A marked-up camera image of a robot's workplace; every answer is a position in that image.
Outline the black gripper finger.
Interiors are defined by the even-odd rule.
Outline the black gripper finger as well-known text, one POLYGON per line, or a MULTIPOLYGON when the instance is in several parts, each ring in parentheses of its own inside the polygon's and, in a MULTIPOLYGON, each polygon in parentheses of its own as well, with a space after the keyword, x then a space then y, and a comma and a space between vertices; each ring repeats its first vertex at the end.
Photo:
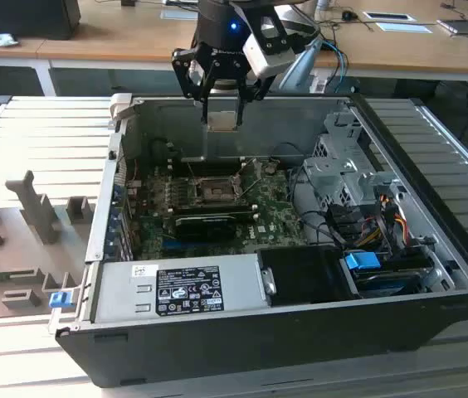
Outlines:
POLYGON ((202 105, 201 121, 206 124, 208 96, 212 90, 212 48, 176 49, 172 54, 171 62, 183 95, 187 99, 193 99, 202 105), (190 66, 193 61, 203 70, 203 77, 198 85, 190 76, 190 66))
POLYGON ((237 102, 236 102, 236 124, 242 125, 243 112, 247 104, 252 101, 263 100, 267 95, 271 85, 275 81, 275 75, 265 79, 258 79, 252 85, 248 85, 246 78, 237 81, 237 102))

